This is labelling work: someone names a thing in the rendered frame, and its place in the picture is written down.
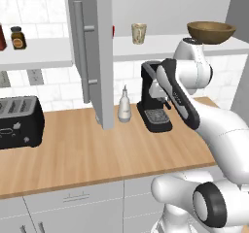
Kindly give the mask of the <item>white base cabinet door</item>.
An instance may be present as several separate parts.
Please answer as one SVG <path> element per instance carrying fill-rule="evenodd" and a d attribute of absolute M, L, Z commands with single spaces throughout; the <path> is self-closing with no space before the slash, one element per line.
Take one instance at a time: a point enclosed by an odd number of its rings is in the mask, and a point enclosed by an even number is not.
<path fill-rule="evenodd" d="M 124 199 L 124 233 L 149 233 L 162 211 L 163 204 L 150 192 L 127 196 Z"/>
<path fill-rule="evenodd" d="M 37 233 L 22 197 L 0 199 L 0 233 Z"/>
<path fill-rule="evenodd" d="M 38 222 L 43 222 L 46 233 L 123 233 L 123 200 L 48 210 L 31 217 L 38 233 Z"/>

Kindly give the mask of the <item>white drawer front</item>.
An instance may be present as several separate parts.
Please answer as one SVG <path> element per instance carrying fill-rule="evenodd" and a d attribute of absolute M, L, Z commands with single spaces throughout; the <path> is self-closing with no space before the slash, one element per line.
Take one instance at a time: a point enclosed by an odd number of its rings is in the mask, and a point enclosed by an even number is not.
<path fill-rule="evenodd" d="M 149 194 L 151 183 L 156 176 L 129 179 L 124 181 L 124 197 Z"/>
<path fill-rule="evenodd" d="M 70 189 L 27 195 L 24 197 L 24 200 L 31 213 L 38 213 L 75 205 L 120 199 L 123 197 L 123 190 L 123 182 L 101 183 L 90 186 L 81 186 Z M 89 193 L 89 198 L 85 200 L 64 203 L 63 198 L 66 197 L 69 193 Z"/>

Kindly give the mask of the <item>dark red bottle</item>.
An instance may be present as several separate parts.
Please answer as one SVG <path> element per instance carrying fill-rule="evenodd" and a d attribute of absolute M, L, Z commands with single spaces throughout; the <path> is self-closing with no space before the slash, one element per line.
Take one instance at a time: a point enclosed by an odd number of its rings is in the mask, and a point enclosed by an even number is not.
<path fill-rule="evenodd" d="M 0 23 L 0 50 L 4 50 L 6 46 L 7 44 L 3 33 L 2 24 Z"/>

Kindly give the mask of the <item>grey wall cabinet door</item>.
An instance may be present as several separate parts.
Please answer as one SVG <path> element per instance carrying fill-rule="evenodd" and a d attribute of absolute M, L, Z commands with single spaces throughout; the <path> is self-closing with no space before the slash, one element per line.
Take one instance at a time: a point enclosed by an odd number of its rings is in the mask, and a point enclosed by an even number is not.
<path fill-rule="evenodd" d="M 85 25 L 94 26 L 93 32 L 85 33 L 89 79 L 97 80 L 97 84 L 89 86 L 90 103 L 97 122 L 103 129 L 111 129 L 114 126 L 112 0 L 65 0 L 73 62 L 81 77 L 74 1 L 83 2 Z"/>
<path fill-rule="evenodd" d="M 249 44 L 249 0 L 231 0 L 226 23 L 234 25 L 233 36 Z M 249 125 L 249 54 L 234 96 L 231 110 Z"/>

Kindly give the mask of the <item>beige drinking glass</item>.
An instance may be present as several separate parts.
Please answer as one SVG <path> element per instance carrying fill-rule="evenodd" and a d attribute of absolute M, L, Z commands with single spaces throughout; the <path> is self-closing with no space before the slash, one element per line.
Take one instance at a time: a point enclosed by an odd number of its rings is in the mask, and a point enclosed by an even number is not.
<path fill-rule="evenodd" d="M 135 45 L 142 45 L 145 40 L 147 30 L 146 23 L 132 23 L 131 31 L 132 31 L 132 43 Z"/>

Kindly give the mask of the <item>black toaster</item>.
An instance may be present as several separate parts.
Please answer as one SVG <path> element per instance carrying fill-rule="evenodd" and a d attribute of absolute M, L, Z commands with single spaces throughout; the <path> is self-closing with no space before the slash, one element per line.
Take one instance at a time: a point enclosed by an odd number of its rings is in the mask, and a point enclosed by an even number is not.
<path fill-rule="evenodd" d="M 36 96 L 0 98 L 0 150 L 38 147 L 45 118 Z"/>

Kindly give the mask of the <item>white dispenser bottle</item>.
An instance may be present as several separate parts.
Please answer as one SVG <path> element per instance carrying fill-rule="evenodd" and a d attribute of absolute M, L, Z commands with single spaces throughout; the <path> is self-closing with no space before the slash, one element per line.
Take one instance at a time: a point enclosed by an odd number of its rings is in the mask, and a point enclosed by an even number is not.
<path fill-rule="evenodd" d="M 129 122 L 131 119 L 131 108 L 130 108 L 130 101 L 127 96 L 127 89 L 124 87 L 123 95 L 120 99 L 120 104 L 118 108 L 118 119 L 120 122 L 126 123 Z"/>

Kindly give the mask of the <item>brown wooden bowl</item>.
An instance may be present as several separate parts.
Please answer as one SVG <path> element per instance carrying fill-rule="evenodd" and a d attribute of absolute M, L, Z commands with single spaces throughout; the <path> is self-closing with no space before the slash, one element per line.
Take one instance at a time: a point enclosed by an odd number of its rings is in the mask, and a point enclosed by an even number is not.
<path fill-rule="evenodd" d="M 228 40 L 235 26 L 216 21 L 193 21 L 187 24 L 189 34 L 205 45 L 219 45 Z"/>

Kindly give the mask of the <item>white open wall cabinet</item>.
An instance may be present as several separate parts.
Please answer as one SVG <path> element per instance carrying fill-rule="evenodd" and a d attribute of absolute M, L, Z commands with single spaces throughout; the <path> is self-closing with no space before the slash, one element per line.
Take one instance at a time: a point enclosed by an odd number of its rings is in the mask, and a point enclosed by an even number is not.
<path fill-rule="evenodd" d="M 112 0 L 116 61 L 166 58 L 188 35 L 192 21 L 224 22 L 231 0 Z M 142 45 L 132 43 L 132 23 L 146 23 Z"/>
<path fill-rule="evenodd" d="M 0 51 L 0 70 L 72 65 L 65 0 L 0 0 L 0 23 L 7 41 Z M 14 49 L 13 26 L 21 27 L 25 50 Z"/>

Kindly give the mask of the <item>brown jar with orange label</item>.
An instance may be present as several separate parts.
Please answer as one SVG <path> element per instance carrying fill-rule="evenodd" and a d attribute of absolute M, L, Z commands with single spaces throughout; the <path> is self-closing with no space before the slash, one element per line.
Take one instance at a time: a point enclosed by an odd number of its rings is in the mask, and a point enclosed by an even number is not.
<path fill-rule="evenodd" d="M 24 34 L 21 32 L 19 26 L 13 26 L 11 28 L 11 39 L 15 50 L 24 50 L 26 48 L 26 41 Z"/>

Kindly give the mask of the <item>grey wall socket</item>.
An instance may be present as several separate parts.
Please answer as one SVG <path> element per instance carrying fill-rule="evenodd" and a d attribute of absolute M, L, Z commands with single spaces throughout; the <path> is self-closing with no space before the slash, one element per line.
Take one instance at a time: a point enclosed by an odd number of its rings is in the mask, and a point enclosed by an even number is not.
<path fill-rule="evenodd" d="M 29 83 L 31 85 L 42 85 L 44 83 L 41 69 L 31 69 L 27 71 Z"/>
<path fill-rule="evenodd" d="M 10 87 L 10 80 L 6 71 L 0 71 L 0 87 Z"/>

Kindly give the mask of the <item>black coffee machine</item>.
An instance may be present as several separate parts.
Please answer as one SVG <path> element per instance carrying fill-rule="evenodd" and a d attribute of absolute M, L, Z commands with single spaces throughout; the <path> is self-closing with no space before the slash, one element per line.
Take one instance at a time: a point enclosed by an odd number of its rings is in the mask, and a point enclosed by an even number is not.
<path fill-rule="evenodd" d="M 161 133 L 172 129 L 171 121 L 163 109 L 171 109 L 166 101 L 166 93 L 161 89 L 156 78 L 157 60 L 146 61 L 141 64 L 142 94 L 137 103 L 137 110 L 147 129 L 153 133 Z"/>

